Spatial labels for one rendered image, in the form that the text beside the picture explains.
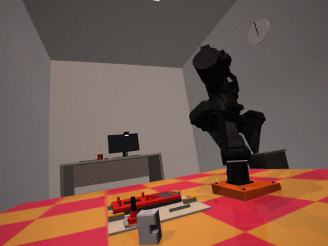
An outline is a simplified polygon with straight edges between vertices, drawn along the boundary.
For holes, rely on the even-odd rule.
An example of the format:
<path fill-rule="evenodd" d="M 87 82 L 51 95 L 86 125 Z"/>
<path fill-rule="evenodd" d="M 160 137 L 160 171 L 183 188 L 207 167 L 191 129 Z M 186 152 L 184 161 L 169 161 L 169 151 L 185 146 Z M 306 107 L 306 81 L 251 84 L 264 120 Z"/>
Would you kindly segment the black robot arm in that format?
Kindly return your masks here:
<path fill-rule="evenodd" d="M 218 51 L 210 48 L 210 45 L 200 47 L 200 51 L 195 54 L 193 65 L 201 80 L 205 83 L 208 95 L 213 88 L 228 85 L 239 92 L 236 77 L 230 71 L 231 57 L 224 50 Z M 228 81 L 230 77 L 232 82 Z M 252 164 L 251 150 L 245 146 L 243 137 L 239 135 L 234 122 L 225 122 L 228 138 L 228 152 L 221 153 L 223 165 L 227 166 L 227 184 L 246 185 L 254 183 L 249 180 L 248 165 Z M 248 161 L 237 161 L 248 160 Z M 237 161 L 237 162 L 226 162 Z"/>

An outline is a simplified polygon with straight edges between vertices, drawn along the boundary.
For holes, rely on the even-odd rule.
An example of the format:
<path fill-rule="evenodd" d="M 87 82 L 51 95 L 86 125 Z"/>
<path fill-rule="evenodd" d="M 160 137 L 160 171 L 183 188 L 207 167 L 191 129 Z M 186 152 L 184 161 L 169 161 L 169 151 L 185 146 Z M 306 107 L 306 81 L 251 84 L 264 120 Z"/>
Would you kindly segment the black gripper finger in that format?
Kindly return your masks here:
<path fill-rule="evenodd" d="M 238 130 L 239 133 L 242 133 L 251 148 L 252 152 L 255 154 L 259 149 L 259 141 L 260 141 L 260 131 L 263 120 L 255 120 L 252 123 L 244 126 L 242 129 Z"/>
<path fill-rule="evenodd" d="M 228 152 L 224 113 L 212 112 L 196 126 L 208 131 L 224 154 Z"/>

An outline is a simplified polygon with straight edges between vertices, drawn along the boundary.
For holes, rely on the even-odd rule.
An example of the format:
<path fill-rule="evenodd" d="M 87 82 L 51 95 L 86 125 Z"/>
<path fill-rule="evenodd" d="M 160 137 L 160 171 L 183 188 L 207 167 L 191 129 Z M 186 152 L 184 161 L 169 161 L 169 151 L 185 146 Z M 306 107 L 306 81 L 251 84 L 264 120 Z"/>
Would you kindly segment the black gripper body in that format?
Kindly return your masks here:
<path fill-rule="evenodd" d="M 235 97 L 237 95 L 238 92 L 232 90 L 228 85 L 213 88 L 209 94 L 209 99 L 203 100 L 190 112 L 189 118 L 191 124 L 199 124 L 212 112 L 224 113 L 225 122 L 234 122 L 238 130 L 257 119 L 266 121 L 263 112 L 259 111 L 249 110 L 241 115 L 240 111 L 242 111 L 244 107 L 242 104 L 238 104 Z"/>

